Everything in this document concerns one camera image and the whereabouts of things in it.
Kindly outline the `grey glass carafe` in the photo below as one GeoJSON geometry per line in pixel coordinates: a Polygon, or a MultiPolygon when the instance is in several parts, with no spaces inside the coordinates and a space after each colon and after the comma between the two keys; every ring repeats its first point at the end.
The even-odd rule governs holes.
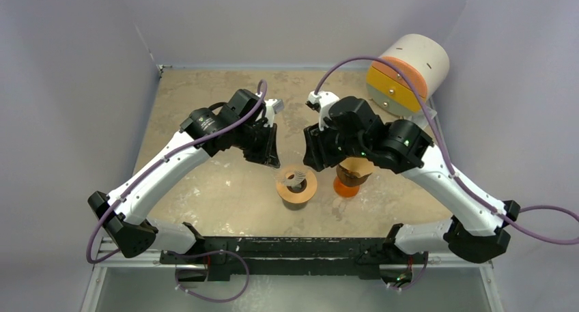
{"type": "Polygon", "coordinates": [[[283,201],[283,205],[288,209],[288,210],[292,210],[292,211],[296,211],[296,210],[301,210],[303,208],[305,208],[308,204],[308,201],[302,202],[302,203],[292,203],[289,201],[284,200],[283,201]]]}

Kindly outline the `paper leaflet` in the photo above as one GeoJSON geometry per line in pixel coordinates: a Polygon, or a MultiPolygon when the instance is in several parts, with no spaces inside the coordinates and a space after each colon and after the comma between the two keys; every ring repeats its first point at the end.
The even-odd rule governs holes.
{"type": "Polygon", "coordinates": [[[426,107],[426,111],[420,111],[416,116],[416,124],[419,125],[423,130],[426,129],[432,122],[435,121],[437,111],[426,107]]]}

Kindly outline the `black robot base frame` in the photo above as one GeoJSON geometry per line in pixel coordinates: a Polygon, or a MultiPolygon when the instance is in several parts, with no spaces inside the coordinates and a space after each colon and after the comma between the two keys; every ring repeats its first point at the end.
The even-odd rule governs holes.
{"type": "Polygon", "coordinates": [[[408,255],[390,238],[197,236],[186,253],[163,251],[162,264],[200,265],[208,281],[234,274],[356,276],[401,285],[423,267],[427,253],[408,255]]]}

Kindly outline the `round drawer organizer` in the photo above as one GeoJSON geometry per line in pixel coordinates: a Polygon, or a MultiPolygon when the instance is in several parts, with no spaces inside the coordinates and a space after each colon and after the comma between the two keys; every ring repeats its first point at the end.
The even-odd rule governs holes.
{"type": "MultiPolygon", "coordinates": [[[[423,102],[439,88],[450,68],[449,56],[443,47],[415,33],[402,36],[380,58],[411,80],[423,102]]],[[[372,62],[366,74],[366,85],[369,97],[387,113],[410,117],[421,110],[409,84],[389,66],[372,62]]]]}

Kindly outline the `orange glass carafe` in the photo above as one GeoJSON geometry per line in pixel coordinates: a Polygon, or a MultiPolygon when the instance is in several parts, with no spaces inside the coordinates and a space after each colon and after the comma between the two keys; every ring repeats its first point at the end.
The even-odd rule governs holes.
{"type": "Polygon", "coordinates": [[[358,194],[360,186],[346,186],[338,177],[336,177],[333,182],[333,189],[340,197],[351,198],[358,194]]]}

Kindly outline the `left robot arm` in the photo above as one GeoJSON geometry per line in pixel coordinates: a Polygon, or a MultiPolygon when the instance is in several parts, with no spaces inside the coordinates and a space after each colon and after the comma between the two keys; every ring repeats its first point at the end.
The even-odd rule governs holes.
{"type": "Polygon", "coordinates": [[[195,167],[229,148],[241,150],[248,162],[279,168],[274,117],[283,110],[283,101],[264,96],[264,90],[254,94],[239,89],[228,102],[192,111],[168,144],[125,184],[89,197],[99,227],[117,251],[126,258],[149,249],[173,251],[188,264],[203,257],[202,237],[192,225],[148,215],[195,167]]]}

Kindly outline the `light bamboo dripper stand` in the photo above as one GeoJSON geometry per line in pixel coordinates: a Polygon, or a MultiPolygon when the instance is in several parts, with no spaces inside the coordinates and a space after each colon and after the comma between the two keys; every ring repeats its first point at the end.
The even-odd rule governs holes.
{"type": "Polygon", "coordinates": [[[302,203],[305,201],[309,202],[316,194],[318,188],[317,178],[312,170],[310,170],[308,167],[306,168],[308,171],[306,177],[307,185],[301,193],[292,193],[288,188],[278,184],[275,180],[276,190],[282,201],[286,200],[292,203],[302,203]]]}

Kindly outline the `clear glass dripper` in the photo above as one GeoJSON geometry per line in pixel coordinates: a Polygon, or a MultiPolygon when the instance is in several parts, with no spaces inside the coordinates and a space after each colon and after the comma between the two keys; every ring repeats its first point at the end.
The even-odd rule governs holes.
{"type": "Polygon", "coordinates": [[[288,165],[277,173],[275,180],[292,193],[301,193],[306,185],[307,168],[300,165],[288,165]]]}

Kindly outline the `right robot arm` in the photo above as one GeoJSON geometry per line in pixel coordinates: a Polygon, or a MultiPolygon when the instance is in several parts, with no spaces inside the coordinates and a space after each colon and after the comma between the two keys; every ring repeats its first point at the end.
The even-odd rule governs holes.
{"type": "Polygon", "coordinates": [[[517,219],[520,206],[493,198],[453,172],[441,149],[415,123],[383,122],[366,100],[329,91],[311,92],[307,106],[318,112],[319,121],[304,130],[306,166],[323,171],[347,158],[361,158],[411,180],[451,212],[451,218],[437,223],[393,226],[383,244],[388,260],[449,251],[480,264],[506,252],[511,239],[506,226],[517,219]]]}

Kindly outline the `dark walnut dripper stand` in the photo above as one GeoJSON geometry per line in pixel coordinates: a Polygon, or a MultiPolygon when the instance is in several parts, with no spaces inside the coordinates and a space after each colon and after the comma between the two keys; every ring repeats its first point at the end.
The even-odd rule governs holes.
{"type": "Polygon", "coordinates": [[[344,186],[356,187],[360,186],[361,184],[364,184],[367,181],[369,174],[363,176],[356,176],[344,173],[342,175],[338,175],[337,177],[344,186]]]}

